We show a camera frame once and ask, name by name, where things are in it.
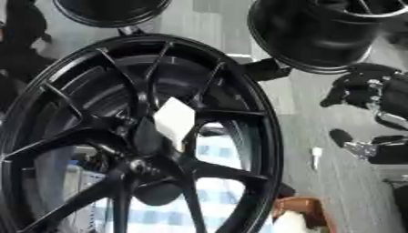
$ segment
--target black wheel rim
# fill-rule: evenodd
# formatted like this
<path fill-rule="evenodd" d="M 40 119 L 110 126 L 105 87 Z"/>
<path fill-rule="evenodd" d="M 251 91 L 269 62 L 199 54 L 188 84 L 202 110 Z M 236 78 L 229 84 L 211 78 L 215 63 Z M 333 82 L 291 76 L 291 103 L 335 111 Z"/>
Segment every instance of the black wheel rim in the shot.
<path fill-rule="evenodd" d="M 133 57 L 135 53 L 153 57 L 141 74 L 128 69 L 127 60 L 123 58 Z M 130 137 L 116 131 L 117 124 L 121 127 L 123 124 L 129 126 L 127 132 L 130 132 L 138 126 L 142 118 L 151 117 L 151 113 L 158 108 L 160 101 L 157 101 L 156 94 L 161 94 L 162 89 L 157 87 L 159 81 L 155 73 L 167 59 L 172 64 L 183 59 L 193 61 L 191 66 L 203 65 L 203 70 L 207 73 L 199 87 L 191 95 L 187 95 L 187 99 L 183 99 L 196 108 L 197 124 L 186 138 L 185 150 L 182 153 L 166 147 L 166 151 L 140 155 L 136 153 L 137 146 L 129 142 Z M 91 68 L 95 68 L 96 64 L 102 66 L 104 72 L 115 74 L 115 78 L 104 80 L 109 80 L 108 83 L 116 82 L 120 85 L 120 90 L 127 93 L 124 95 L 125 104 L 128 104 L 127 111 L 123 107 L 118 109 L 127 112 L 124 116 L 97 115 L 92 105 L 87 107 L 92 98 L 88 98 L 86 103 L 78 104 L 77 100 L 83 98 L 77 98 L 81 93 L 78 90 L 84 90 L 94 84 L 88 81 L 92 79 L 88 79 L 84 74 L 92 71 Z M 222 82 L 214 87 L 215 80 L 218 82 L 221 79 Z M 206 95 L 212 97 L 213 94 L 209 94 L 212 92 L 211 88 L 223 88 L 221 92 L 214 91 L 223 93 L 227 86 L 233 86 L 233 89 L 238 91 L 241 104 L 226 108 L 221 102 L 210 101 L 216 103 L 215 106 L 210 106 L 209 102 L 204 101 Z M 57 104 L 56 112 L 53 112 L 51 117 L 70 116 L 65 118 L 65 124 L 58 122 L 56 136 L 46 137 L 44 132 L 36 132 L 38 126 L 33 126 L 33 122 L 42 122 L 45 125 L 49 123 L 44 118 L 44 112 L 47 113 L 48 110 L 45 103 L 48 107 Z M 208 164 L 194 157 L 195 137 L 199 128 L 213 120 L 238 124 L 242 122 L 259 135 L 259 144 L 253 147 L 258 154 L 255 154 L 257 156 L 250 164 L 250 172 Z M 117 157 L 115 167 L 112 167 L 106 178 L 99 183 L 70 198 L 63 206 L 43 218 L 35 219 L 33 213 L 28 210 L 30 204 L 22 185 L 25 180 L 24 171 L 27 171 L 28 167 L 34 167 L 33 160 L 49 150 L 83 144 Z M 269 215 L 281 183 L 281 132 L 267 97 L 249 79 L 241 66 L 221 52 L 195 41 L 169 35 L 108 39 L 79 50 L 50 66 L 30 84 L 7 114 L 1 149 L 1 211 L 5 216 L 3 221 L 10 232 L 44 232 L 55 228 L 70 213 L 101 198 L 113 199 L 115 232 L 126 232 L 127 207 L 129 197 L 132 196 L 128 189 L 135 185 L 135 180 L 138 188 L 149 185 L 141 182 L 139 177 L 157 170 L 166 174 L 159 182 L 171 182 L 182 189 L 197 232 L 206 232 L 206 228 L 195 190 L 196 180 L 201 177 L 220 177 L 243 183 L 246 189 L 242 199 L 218 232 L 254 232 Z M 115 191 L 109 188 L 112 186 L 117 187 Z"/>
<path fill-rule="evenodd" d="M 128 15 L 117 15 L 115 19 L 101 19 L 101 18 L 95 18 L 93 12 L 93 9 L 89 9 L 87 15 L 81 15 L 76 13 L 75 11 L 72 11 L 70 9 L 67 9 L 60 0 L 54 0 L 54 4 L 56 8 L 67 18 L 82 24 L 82 25 L 90 25 L 90 26 L 95 26 L 95 27 L 103 27 L 103 28 L 116 28 L 116 27 L 123 27 L 123 26 L 129 26 L 129 25 L 137 25 L 141 24 L 143 22 L 146 22 L 158 15 L 160 15 L 169 5 L 171 1 L 170 0 L 163 0 L 159 2 L 158 5 L 155 7 L 146 7 L 139 9 L 137 12 L 135 12 L 133 15 L 128 16 Z"/>

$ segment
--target floor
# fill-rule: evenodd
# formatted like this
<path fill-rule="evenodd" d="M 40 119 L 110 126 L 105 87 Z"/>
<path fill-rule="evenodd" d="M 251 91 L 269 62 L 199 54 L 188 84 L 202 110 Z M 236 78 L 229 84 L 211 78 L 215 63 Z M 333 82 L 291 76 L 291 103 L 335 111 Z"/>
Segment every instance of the floor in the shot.
<path fill-rule="evenodd" d="M 78 25 L 61 16 L 49 0 L 37 1 L 54 37 L 43 49 L 59 58 L 80 47 L 117 34 L 113 29 Z M 142 27 L 197 39 L 225 53 L 266 55 L 251 39 L 246 15 L 251 0 L 173 0 L 165 13 Z M 374 45 L 370 61 L 408 68 L 408 52 L 389 45 L 382 37 Z M 277 110 L 285 139 L 284 181 L 299 195 L 323 200 L 339 233 L 403 233 L 391 189 L 384 174 L 405 167 L 376 167 L 357 160 L 337 148 L 328 137 L 341 128 L 361 140 L 392 134 L 376 125 L 368 112 L 350 106 L 323 109 L 319 102 L 337 76 L 318 76 L 294 70 L 290 77 L 260 83 Z M 324 148 L 319 171 L 310 169 L 310 150 Z"/>

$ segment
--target white object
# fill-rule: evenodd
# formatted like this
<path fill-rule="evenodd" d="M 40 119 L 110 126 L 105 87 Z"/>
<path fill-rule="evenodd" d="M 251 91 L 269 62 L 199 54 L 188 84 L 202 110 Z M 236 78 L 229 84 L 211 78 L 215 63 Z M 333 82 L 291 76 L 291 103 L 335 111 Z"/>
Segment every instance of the white object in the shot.
<path fill-rule="evenodd" d="M 319 168 L 319 160 L 323 155 L 323 149 L 320 147 L 314 147 L 311 150 L 311 154 L 313 155 L 313 169 L 317 170 Z"/>
<path fill-rule="evenodd" d="M 273 223 L 273 233 L 308 233 L 302 214 L 286 211 Z"/>
<path fill-rule="evenodd" d="M 183 151 L 182 141 L 195 124 L 194 109 L 171 97 L 153 117 L 156 130 L 170 139 L 176 150 Z"/>

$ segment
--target black wheel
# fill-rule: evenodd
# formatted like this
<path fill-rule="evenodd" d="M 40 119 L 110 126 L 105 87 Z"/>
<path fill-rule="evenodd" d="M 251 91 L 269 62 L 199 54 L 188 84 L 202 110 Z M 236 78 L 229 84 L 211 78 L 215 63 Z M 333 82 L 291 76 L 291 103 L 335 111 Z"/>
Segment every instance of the black wheel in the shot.
<path fill-rule="evenodd" d="M 196 111 L 181 152 L 152 120 L 171 96 Z M 210 122 L 224 128 L 211 136 L 230 134 L 244 169 L 196 157 L 197 136 Z M 257 232 L 280 190 L 281 132 L 267 97 L 229 57 L 175 36 L 108 39 L 56 62 L 13 104 L 2 130 L 2 232 L 75 232 L 64 219 L 108 198 L 114 232 L 123 233 L 132 197 L 163 205 L 179 194 L 197 232 L 207 232 L 195 185 L 204 177 L 245 186 L 217 232 Z M 83 145 L 96 151 L 100 181 L 64 201 L 67 165 Z M 154 190 L 166 195 L 153 198 Z"/>

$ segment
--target wheel spoke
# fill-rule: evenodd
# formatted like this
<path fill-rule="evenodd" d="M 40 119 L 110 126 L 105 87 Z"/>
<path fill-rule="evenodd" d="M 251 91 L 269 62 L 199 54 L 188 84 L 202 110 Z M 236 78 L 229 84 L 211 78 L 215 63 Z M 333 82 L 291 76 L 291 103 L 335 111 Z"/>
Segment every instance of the wheel spoke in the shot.
<path fill-rule="evenodd" d="M 245 111 L 225 108 L 201 108 L 197 118 L 212 118 L 214 120 L 253 121 L 263 119 L 267 114 L 263 111 Z"/>
<path fill-rule="evenodd" d="M 72 213 L 102 198 L 107 198 L 115 191 L 117 185 L 121 185 L 120 182 L 122 177 L 122 171 L 112 171 L 95 185 L 74 195 L 62 206 L 49 212 L 23 230 L 18 231 L 18 233 L 46 232 L 49 228 L 55 228 L 62 220 L 64 220 L 64 218 Z"/>
<path fill-rule="evenodd" d="M 173 46 L 173 43 L 167 42 L 164 46 L 163 49 L 161 49 L 160 53 L 158 54 L 158 57 L 155 59 L 153 64 L 148 68 L 148 70 L 145 73 L 145 79 L 149 81 L 150 79 L 153 78 L 154 72 L 158 69 L 158 65 L 160 64 L 161 60 L 163 60 L 164 55 L 168 52 L 168 50 Z"/>
<path fill-rule="evenodd" d="M 56 136 L 43 139 L 5 156 L 4 160 L 11 162 L 22 162 L 24 160 L 34 160 L 45 152 L 61 147 L 86 144 L 97 146 L 108 153 L 117 153 L 123 150 L 127 144 L 119 136 L 104 130 L 93 130 L 88 128 L 70 128 Z"/>
<path fill-rule="evenodd" d="M 194 162 L 192 167 L 197 177 L 217 177 L 223 179 L 233 179 L 240 181 L 244 185 L 264 183 L 268 180 L 268 178 L 265 176 L 256 175 L 246 170 L 226 167 L 217 164 L 210 164 L 202 161 Z"/>
<path fill-rule="evenodd" d="M 122 83 L 125 86 L 125 89 L 128 91 L 130 95 L 129 97 L 130 98 L 129 100 L 130 115 L 134 116 L 134 114 L 136 114 L 138 111 L 138 91 L 136 90 L 136 84 L 133 78 L 134 75 L 130 74 L 130 72 L 123 66 L 120 66 L 114 60 L 114 58 L 107 53 L 106 49 L 99 48 L 98 51 L 103 55 L 103 57 L 107 61 L 105 63 L 105 66 L 112 68 L 119 73 L 120 80 L 122 81 Z"/>
<path fill-rule="evenodd" d="M 197 137 L 199 136 L 199 131 L 201 128 L 208 123 L 206 119 L 196 120 L 196 124 L 189 131 L 186 138 L 184 138 L 184 152 L 183 154 L 189 155 L 190 157 L 196 156 L 196 147 L 197 147 Z"/>
<path fill-rule="evenodd" d="M 194 221 L 197 233 L 206 233 L 207 228 L 204 222 L 204 216 L 201 211 L 201 205 L 199 204 L 199 194 L 196 188 L 196 182 L 192 175 L 186 175 L 181 184 L 184 198 L 187 201 L 189 212 Z"/>
<path fill-rule="evenodd" d="M 154 76 L 155 71 L 158 69 L 158 65 L 160 64 L 161 60 L 163 60 L 164 55 L 168 52 L 168 50 L 173 46 L 172 42 L 168 42 L 164 45 L 163 49 L 161 49 L 158 57 L 153 62 L 153 64 L 148 68 L 145 73 L 145 80 L 147 83 L 147 98 L 149 106 L 157 111 L 158 110 L 158 101 L 157 101 L 157 89 L 156 83 L 158 82 L 158 76 Z"/>
<path fill-rule="evenodd" d="M 62 90 L 56 88 L 50 83 L 45 83 L 44 86 L 51 91 L 54 95 L 58 96 L 59 98 L 63 99 L 66 104 L 68 104 L 69 110 L 71 113 L 78 119 L 83 119 L 84 116 L 87 114 L 86 110 L 79 105 L 76 105 L 74 100 L 65 94 Z"/>
<path fill-rule="evenodd" d="M 113 199 L 114 233 L 128 232 L 128 215 L 132 196 L 125 187 L 120 187 Z"/>
<path fill-rule="evenodd" d="M 221 71 L 223 70 L 225 64 L 223 62 L 218 63 L 215 68 L 209 73 L 209 78 L 207 83 L 202 87 L 189 101 L 190 103 L 195 103 L 196 106 L 202 105 L 203 98 L 209 91 L 211 85 L 215 82 L 217 77 L 220 75 Z"/>
<path fill-rule="evenodd" d="M 372 15 L 372 10 L 370 9 L 370 7 L 367 5 L 367 3 L 364 0 L 356 0 L 356 1 L 367 14 Z"/>

